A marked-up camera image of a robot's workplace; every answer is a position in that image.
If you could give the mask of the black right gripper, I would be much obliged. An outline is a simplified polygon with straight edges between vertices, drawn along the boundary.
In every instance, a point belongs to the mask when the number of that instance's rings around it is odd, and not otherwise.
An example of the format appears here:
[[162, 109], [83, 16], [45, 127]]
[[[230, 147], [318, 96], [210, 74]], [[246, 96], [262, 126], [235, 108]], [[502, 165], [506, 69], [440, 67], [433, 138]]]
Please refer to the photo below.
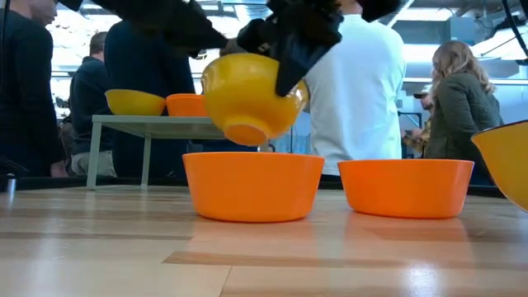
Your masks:
[[342, 40], [337, 0], [267, 0], [271, 15], [253, 19], [237, 35], [247, 52], [275, 56], [275, 92], [286, 96], [308, 71]]

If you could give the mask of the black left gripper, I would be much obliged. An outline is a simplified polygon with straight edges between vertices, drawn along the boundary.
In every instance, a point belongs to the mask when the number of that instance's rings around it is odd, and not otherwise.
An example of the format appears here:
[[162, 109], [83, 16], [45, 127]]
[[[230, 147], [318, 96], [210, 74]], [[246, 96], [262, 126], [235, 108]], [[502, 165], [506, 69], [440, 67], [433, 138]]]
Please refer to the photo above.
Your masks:
[[191, 55], [222, 49], [228, 39], [219, 33], [196, 0], [93, 0], [108, 12], [129, 22], [144, 35], [161, 34], [171, 45]]

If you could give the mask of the orange plastic mini bowl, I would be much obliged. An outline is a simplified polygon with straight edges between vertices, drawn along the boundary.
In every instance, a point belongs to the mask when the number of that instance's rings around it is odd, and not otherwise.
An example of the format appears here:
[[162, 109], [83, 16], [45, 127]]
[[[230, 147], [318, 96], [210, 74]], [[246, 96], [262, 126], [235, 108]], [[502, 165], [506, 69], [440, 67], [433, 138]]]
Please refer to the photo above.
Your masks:
[[356, 212], [406, 219], [449, 219], [464, 207], [474, 164], [454, 159], [353, 160], [338, 164]]
[[198, 94], [172, 94], [166, 98], [167, 112], [170, 116], [207, 117], [205, 97]]
[[242, 223], [306, 217], [324, 165], [321, 157], [291, 153], [188, 153], [182, 158], [194, 211]]

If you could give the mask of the glossy yellow mini bowl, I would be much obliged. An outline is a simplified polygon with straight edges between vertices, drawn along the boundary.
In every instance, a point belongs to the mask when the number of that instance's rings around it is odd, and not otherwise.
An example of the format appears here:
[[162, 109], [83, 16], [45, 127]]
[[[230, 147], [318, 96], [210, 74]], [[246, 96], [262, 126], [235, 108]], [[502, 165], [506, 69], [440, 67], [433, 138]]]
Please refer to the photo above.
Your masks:
[[309, 103], [309, 89], [299, 81], [285, 96], [276, 95], [278, 69], [277, 61], [257, 54], [229, 54], [205, 67], [205, 109], [226, 139], [258, 146], [296, 122]]

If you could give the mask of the yellow bowl with patterned inside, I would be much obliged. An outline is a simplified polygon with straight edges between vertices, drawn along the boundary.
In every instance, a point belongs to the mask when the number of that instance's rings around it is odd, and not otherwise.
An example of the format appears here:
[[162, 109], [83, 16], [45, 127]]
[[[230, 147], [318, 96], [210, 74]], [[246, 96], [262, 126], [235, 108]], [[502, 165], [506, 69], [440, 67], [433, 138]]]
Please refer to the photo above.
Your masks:
[[117, 116], [160, 116], [166, 106], [163, 97], [130, 89], [111, 89], [105, 96], [112, 114]]

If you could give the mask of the pale green perforated riser shelf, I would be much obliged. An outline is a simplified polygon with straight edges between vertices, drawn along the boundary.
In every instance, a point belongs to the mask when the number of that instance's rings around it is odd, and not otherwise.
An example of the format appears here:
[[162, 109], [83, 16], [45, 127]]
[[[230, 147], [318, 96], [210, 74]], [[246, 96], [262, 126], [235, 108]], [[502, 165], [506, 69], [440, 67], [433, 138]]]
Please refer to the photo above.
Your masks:
[[224, 139], [208, 117], [171, 117], [146, 115], [94, 115], [89, 152], [87, 189], [97, 189], [97, 170], [102, 127], [112, 128], [144, 139], [140, 187], [149, 186], [151, 144], [153, 139]]

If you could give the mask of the yellow bowl with dark rim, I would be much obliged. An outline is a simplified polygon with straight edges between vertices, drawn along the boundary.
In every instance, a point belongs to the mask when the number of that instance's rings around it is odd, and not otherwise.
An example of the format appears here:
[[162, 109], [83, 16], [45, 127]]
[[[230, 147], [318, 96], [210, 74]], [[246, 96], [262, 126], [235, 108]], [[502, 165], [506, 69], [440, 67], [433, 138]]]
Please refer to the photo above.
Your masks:
[[501, 193], [528, 213], [528, 120], [479, 132], [471, 140]]

